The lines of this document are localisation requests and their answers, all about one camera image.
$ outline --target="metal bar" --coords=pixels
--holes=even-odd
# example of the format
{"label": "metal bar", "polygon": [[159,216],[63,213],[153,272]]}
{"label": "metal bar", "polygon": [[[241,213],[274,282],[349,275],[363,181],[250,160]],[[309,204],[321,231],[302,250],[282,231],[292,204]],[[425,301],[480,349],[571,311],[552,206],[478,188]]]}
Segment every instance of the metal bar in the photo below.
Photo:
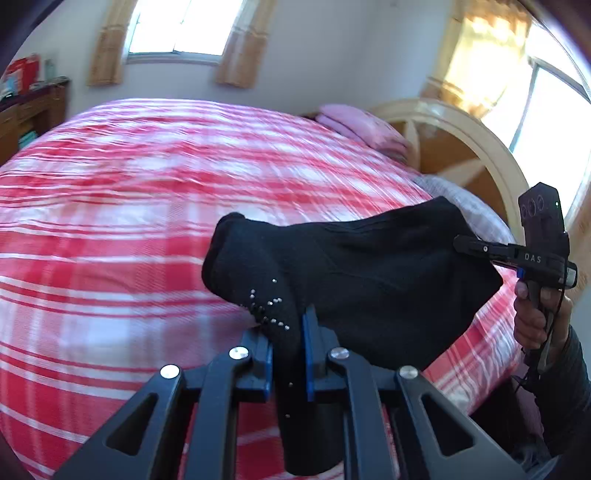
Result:
{"label": "metal bar", "polygon": [[395,480],[388,438],[382,418],[382,404],[369,362],[339,347],[330,351],[329,365],[346,377],[349,405],[346,447],[349,458],[345,478]]}
{"label": "metal bar", "polygon": [[523,124],[525,122],[525,117],[527,116],[527,112],[530,108],[531,103],[531,96],[534,94],[535,88],[535,80],[538,77],[538,71],[540,70],[540,66],[538,64],[533,64],[532,67],[534,70],[531,72],[531,80],[530,80],[530,89],[527,93],[527,100],[525,101],[525,106],[523,108],[523,113],[521,114],[521,119],[519,120],[519,125],[517,126],[517,130],[515,130],[515,134],[513,135],[513,140],[511,140],[511,145],[509,145],[509,151],[513,153],[515,151],[515,147],[517,146],[517,142],[519,141],[519,136],[521,135],[521,129],[523,128]]}
{"label": "metal bar", "polygon": [[526,479],[519,464],[415,368],[402,367],[398,383],[402,402],[389,416],[406,478]]}
{"label": "metal bar", "polygon": [[238,418],[234,382],[238,372],[251,361],[250,351],[239,346],[209,364],[191,434],[185,480],[233,478]]}
{"label": "metal bar", "polygon": [[588,97],[587,92],[585,91],[585,88],[583,87],[583,85],[581,85],[579,82],[577,82],[570,75],[567,75],[565,72],[557,69],[551,63],[548,63],[547,61],[539,59],[537,57],[530,57],[530,64],[535,64],[535,65],[539,66],[541,69],[554,75],[556,78],[558,78],[558,80],[562,80],[569,87],[571,87],[575,92],[577,92],[581,97],[583,97],[585,100],[587,100],[589,103],[591,103],[591,100],[589,100],[589,97]]}
{"label": "metal bar", "polygon": [[178,408],[183,387],[179,367],[162,368],[62,465],[53,480],[176,479],[183,442],[169,440],[183,432],[178,419],[187,418]]}

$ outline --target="window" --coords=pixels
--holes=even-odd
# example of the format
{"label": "window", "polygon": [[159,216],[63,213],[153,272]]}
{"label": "window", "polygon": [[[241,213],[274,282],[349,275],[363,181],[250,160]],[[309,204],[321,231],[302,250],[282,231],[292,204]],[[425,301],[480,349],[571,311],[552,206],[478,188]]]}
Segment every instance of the window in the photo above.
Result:
{"label": "window", "polygon": [[140,0],[129,56],[219,59],[241,5],[242,0]]}
{"label": "window", "polygon": [[591,102],[569,55],[532,25],[527,58],[482,122],[511,150],[530,186],[554,186],[566,217],[591,166]]}

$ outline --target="gray pillow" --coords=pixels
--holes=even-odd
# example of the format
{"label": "gray pillow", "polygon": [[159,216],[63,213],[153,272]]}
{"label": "gray pillow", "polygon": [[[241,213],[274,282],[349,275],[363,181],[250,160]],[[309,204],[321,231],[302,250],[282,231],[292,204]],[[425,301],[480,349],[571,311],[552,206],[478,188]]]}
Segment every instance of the gray pillow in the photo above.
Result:
{"label": "gray pillow", "polygon": [[413,182],[432,197],[445,197],[458,207],[472,231],[487,242],[514,244],[509,227],[495,211],[469,191],[435,175],[417,175]]}

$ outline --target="white wall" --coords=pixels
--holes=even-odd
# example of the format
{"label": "white wall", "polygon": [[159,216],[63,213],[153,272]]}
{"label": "white wall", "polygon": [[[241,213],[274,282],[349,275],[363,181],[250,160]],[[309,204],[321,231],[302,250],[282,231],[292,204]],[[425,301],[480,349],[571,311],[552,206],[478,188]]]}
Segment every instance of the white wall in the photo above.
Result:
{"label": "white wall", "polygon": [[90,88],[87,73],[111,0],[64,0],[31,34],[16,57],[56,59],[72,79],[69,114],[122,98],[191,98],[290,113],[344,102],[348,71],[367,38],[379,0],[279,0],[259,80],[253,89],[216,85],[215,66],[129,64],[118,86]]}
{"label": "white wall", "polygon": [[583,294],[574,306],[571,324],[581,340],[583,356],[585,363],[587,363],[588,373],[591,375],[591,287],[583,290]]}
{"label": "white wall", "polygon": [[370,108],[415,97],[432,72],[453,0],[378,0],[347,96]]}

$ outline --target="finger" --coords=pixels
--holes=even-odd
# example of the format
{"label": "finger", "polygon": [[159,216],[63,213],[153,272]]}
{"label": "finger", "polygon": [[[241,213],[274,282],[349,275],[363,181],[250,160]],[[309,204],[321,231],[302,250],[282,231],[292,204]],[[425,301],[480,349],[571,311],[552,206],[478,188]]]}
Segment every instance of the finger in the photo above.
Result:
{"label": "finger", "polygon": [[[552,310],[553,312],[556,311],[558,308],[558,304],[560,302],[560,296],[562,295],[561,292],[558,290],[554,290],[553,288],[544,287],[540,290],[540,301],[544,307]],[[562,300],[562,305],[560,306],[560,316],[568,316],[570,317],[570,313],[573,309],[573,302],[565,296]]]}
{"label": "finger", "polygon": [[517,343],[519,343],[522,347],[528,348],[530,350],[537,350],[542,346],[540,343],[534,342],[533,340],[524,337],[518,331],[513,332],[513,337],[515,338],[515,340],[517,340]]}
{"label": "finger", "polygon": [[523,337],[537,343],[543,343],[546,341],[546,332],[541,328],[532,327],[526,324],[520,317],[515,317],[515,330],[519,332]]}
{"label": "finger", "polygon": [[529,300],[515,299],[513,307],[517,313],[517,316],[527,325],[531,325],[536,328],[544,328],[546,326],[546,318],[544,314],[538,309],[535,309]]}
{"label": "finger", "polygon": [[515,284],[515,295],[517,295],[518,298],[525,300],[529,294],[530,292],[527,289],[526,283],[519,280],[519,282]]}

